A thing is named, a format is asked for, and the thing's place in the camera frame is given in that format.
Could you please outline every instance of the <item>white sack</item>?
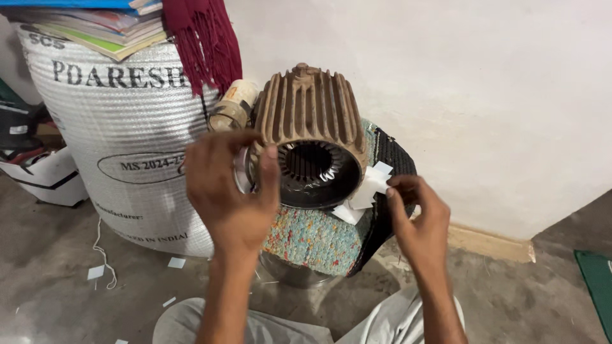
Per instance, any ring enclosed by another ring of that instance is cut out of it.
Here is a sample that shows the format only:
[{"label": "white sack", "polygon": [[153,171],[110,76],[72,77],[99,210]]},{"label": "white sack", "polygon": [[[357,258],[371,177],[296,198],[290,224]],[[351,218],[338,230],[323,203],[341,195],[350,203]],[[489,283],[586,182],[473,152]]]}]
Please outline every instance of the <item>white sack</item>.
[{"label": "white sack", "polygon": [[[104,222],[142,246],[211,256],[212,241],[179,171],[206,118],[174,45],[154,45],[117,63],[26,24],[14,26],[34,84]],[[205,90],[209,110],[216,96]]]}]

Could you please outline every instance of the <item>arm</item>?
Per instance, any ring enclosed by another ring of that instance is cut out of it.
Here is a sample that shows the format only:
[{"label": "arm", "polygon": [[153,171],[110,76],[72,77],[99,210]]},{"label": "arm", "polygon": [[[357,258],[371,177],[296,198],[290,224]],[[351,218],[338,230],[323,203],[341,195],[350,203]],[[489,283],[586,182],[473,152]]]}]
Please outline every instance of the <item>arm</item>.
[{"label": "arm", "polygon": [[244,341],[250,282],[279,198],[276,147],[261,156],[259,194],[243,195],[234,182],[234,157],[259,137],[250,130],[208,133],[185,153],[187,196],[215,245],[197,344]]},{"label": "arm", "polygon": [[[467,344],[446,271],[450,209],[421,177],[396,176],[388,184],[395,237],[414,270],[423,300],[425,342]],[[421,206],[421,215],[413,222],[404,203]]]}]

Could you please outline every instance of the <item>green mat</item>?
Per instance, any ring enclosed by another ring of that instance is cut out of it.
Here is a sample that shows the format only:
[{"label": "green mat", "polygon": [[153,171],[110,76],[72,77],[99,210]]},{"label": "green mat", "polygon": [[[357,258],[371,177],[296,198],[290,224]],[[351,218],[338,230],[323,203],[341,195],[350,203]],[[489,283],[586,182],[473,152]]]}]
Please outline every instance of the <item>green mat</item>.
[{"label": "green mat", "polygon": [[608,342],[612,334],[612,261],[589,251],[574,250]]}]

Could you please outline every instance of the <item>white wall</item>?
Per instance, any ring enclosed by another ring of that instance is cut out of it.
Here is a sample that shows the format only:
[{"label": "white wall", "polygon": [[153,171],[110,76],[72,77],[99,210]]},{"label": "white wall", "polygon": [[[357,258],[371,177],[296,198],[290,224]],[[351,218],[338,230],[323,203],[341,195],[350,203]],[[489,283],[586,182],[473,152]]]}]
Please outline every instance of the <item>white wall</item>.
[{"label": "white wall", "polygon": [[244,77],[343,73],[453,221],[530,238],[612,188],[606,0],[226,0]]},{"label": "white wall", "polygon": [[38,104],[42,101],[23,58],[17,33],[10,27],[9,21],[1,15],[0,78],[27,103]]}]

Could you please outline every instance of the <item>colorful knitted cloth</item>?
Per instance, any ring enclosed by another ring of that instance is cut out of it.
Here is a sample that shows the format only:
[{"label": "colorful knitted cloth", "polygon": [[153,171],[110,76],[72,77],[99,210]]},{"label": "colorful knitted cloth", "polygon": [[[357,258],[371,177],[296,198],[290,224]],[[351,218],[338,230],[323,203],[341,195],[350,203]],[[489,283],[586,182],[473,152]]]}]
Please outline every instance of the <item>colorful knitted cloth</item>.
[{"label": "colorful knitted cloth", "polygon": [[[367,142],[368,166],[380,160],[394,167],[391,174],[416,174],[414,162],[394,140],[366,119],[362,119],[362,126]],[[384,216],[386,220],[379,216],[386,210],[386,199],[377,194],[375,200],[374,207],[366,210],[356,226],[332,215],[333,209],[304,210],[281,206],[263,249],[290,263],[325,274],[353,275],[361,270],[391,233],[388,215]]]}]

